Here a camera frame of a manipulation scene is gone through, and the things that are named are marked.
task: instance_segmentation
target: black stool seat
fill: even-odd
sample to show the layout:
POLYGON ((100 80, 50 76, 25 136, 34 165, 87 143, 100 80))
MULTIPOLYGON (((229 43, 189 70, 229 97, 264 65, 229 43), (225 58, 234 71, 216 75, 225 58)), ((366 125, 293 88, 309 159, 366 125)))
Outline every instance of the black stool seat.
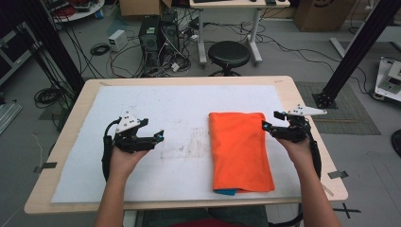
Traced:
POLYGON ((239 76, 238 73, 231 71, 231 69, 245 65, 251 58, 250 51, 245 45, 233 41, 213 44, 209 48, 208 56, 212 63, 223 68, 211 76, 217 73, 223 73, 224 76, 232 76, 233 74, 239 76))

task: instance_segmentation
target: orange towel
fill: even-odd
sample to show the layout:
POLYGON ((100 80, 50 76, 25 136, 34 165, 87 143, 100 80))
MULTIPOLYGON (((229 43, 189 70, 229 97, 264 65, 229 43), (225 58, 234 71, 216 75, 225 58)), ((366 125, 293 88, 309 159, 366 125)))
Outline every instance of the orange towel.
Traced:
POLYGON ((262 120, 262 113, 209 113, 215 192, 274 190, 262 120))

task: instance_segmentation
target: wooden table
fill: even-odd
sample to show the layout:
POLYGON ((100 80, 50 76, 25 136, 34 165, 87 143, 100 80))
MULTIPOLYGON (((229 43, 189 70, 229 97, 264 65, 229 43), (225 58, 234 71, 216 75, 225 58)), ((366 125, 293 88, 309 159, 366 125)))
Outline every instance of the wooden table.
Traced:
POLYGON ((217 2, 207 2, 207 3, 194 3, 194 0, 190 0, 189 4, 191 8, 199 9, 199 37, 198 37, 198 50, 200 56, 200 64, 206 64, 206 51, 204 48, 204 35, 203 35, 203 23, 205 23, 205 13, 212 10, 218 9, 218 11, 209 12, 217 15, 217 19, 213 22, 220 24, 221 20, 224 18, 229 18, 229 21, 224 21, 222 24, 232 25, 238 20, 241 20, 246 12, 243 9, 253 10, 253 16, 247 18, 246 21, 253 20, 253 28, 251 34, 248 36, 248 44, 250 45, 251 52, 253 54, 253 59, 255 63, 261 63, 262 57, 260 56, 259 49, 256 46, 256 32, 259 27, 260 12, 263 8, 285 8, 289 7, 290 3, 288 0, 280 2, 276 0, 276 6, 267 6, 265 0, 256 0, 254 2, 250 0, 234 0, 234 1, 217 1, 217 2))
MULTIPOLYGON (((79 129, 90 111, 96 93, 101 86, 151 86, 151 85, 273 85, 285 110, 292 109, 297 104, 305 105, 292 78, 287 76, 269 77, 233 77, 233 78, 169 78, 169 79, 92 79, 85 83, 77 103, 71 112, 61 135, 53 148, 47 162, 57 162, 56 168, 44 169, 26 203, 28 214, 51 214, 65 212, 96 211, 98 203, 51 203, 51 199, 59 182, 65 160, 78 136, 79 129)), ((322 183, 328 188, 327 198, 331 201, 343 201, 348 197, 347 190, 340 178, 330 179, 328 172, 336 171, 319 132, 313 120, 309 117, 312 134, 318 142, 321 151, 323 171, 322 183)), ((298 203, 301 198, 275 200, 236 200, 236 201, 153 201, 126 202, 126 210, 207 207, 221 205, 269 204, 269 203, 298 203)))

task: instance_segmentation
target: electronic device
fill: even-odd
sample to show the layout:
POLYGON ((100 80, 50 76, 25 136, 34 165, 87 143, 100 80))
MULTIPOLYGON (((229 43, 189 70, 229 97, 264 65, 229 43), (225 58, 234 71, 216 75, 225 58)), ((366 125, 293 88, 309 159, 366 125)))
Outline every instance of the electronic device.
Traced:
POLYGON ((313 166, 316 174, 320 178, 322 175, 322 160, 319 153, 317 142, 313 139, 310 131, 309 121, 305 119, 306 115, 327 114, 326 110, 319 110, 311 107, 298 105, 293 110, 285 112, 274 112, 274 117, 280 120, 286 120, 288 127, 277 127, 271 123, 262 120, 262 130, 270 133, 272 137, 285 139, 292 143, 298 143, 306 138, 309 139, 310 151, 312 152, 313 166))
POLYGON ((118 52, 128 44, 127 35, 124 30, 117 30, 111 37, 109 37, 109 43, 112 51, 118 52))
POLYGON ((164 36, 160 32, 160 16, 145 16, 138 37, 147 66, 160 66, 163 62, 164 49, 162 46, 165 42, 164 36))
POLYGON ((164 131, 159 131, 152 137, 138 137, 136 135, 138 130, 147 124, 147 118, 140 120, 133 116, 129 111, 126 111, 123 116, 107 126, 103 136, 104 151, 101 159, 103 176, 106 179, 106 182, 109 178, 113 146, 116 146, 120 148, 121 151, 127 153, 135 153, 138 151, 154 149, 158 143, 165 140, 163 137, 164 131), (112 125, 117 125, 114 138, 108 135, 109 129, 112 125))
POLYGON ((389 73, 381 79, 378 87, 393 94, 401 91, 401 61, 393 62, 389 73))
POLYGON ((161 19, 162 34, 166 38, 166 52, 180 51, 177 11, 165 12, 161 19))

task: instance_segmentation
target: white cable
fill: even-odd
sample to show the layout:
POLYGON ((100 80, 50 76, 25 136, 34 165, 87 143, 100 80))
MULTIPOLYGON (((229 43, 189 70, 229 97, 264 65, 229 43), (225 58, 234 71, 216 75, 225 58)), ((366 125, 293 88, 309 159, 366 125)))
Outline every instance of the white cable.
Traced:
POLYGON ((1 227, 4 227, 4 226, 6 226, 7 225, 7 223, 9 223, 9 221, 21 210, 21 209, 23 209, 23 205, 18 209, 18 210, 16 210, 10 217, 9 217, 9 219, 1 226, 1 227))
POLYGON ((42 146, 41 146, 41 144, 39 143, 39 139, 38 139, 38 137, 35 135, 35 134, 31 134, 33 137, 35 137, 35 139, 36 139, 36 144, 39 146, 39 148, 41 149, 41 161, 39 162, 39 167, 41 167, 41 165, 42 165, 42 155, 43 155, 43 153, 44 153, 44 149, 42 148, 42 146))

